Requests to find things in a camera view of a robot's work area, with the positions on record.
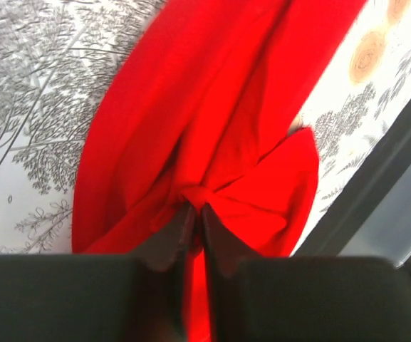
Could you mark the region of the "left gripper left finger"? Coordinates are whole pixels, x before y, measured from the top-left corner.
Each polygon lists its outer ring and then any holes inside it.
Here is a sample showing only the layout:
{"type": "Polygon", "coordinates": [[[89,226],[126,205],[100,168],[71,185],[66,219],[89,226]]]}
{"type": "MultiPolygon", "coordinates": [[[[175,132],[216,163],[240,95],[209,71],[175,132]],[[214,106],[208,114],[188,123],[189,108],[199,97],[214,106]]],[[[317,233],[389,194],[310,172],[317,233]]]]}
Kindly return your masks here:
{"type": "Polygon", "coordinates": [[[0,255],[0,341],[186,341],[194,221],[127,254],[0,255]]]}

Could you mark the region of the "red t shirt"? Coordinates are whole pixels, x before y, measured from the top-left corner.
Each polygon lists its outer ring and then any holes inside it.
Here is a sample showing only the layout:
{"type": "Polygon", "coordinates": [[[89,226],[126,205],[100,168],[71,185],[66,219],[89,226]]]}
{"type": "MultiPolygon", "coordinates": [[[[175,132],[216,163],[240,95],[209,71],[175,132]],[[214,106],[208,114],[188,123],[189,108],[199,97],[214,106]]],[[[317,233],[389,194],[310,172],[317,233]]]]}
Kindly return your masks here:
{"type": "Polygon", "coordinates": [[[293,123],[363,1],[168,1],[91,123],[72,250],[122,254],[186,202],[265,257],[296,246],[318,186],[293,123]]]}

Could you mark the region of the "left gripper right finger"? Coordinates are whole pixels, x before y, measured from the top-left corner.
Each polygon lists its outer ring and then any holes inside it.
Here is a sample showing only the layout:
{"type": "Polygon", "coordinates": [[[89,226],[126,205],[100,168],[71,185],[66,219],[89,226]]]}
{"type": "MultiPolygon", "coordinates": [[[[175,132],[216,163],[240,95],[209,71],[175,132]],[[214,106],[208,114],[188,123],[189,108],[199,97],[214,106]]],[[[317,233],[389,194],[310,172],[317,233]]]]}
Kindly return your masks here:
{"type": "Polygon", "coordinates": [[[202,208],[213,341],[411,341],[411,285],[373,257],[262,256],[202,208]]]}

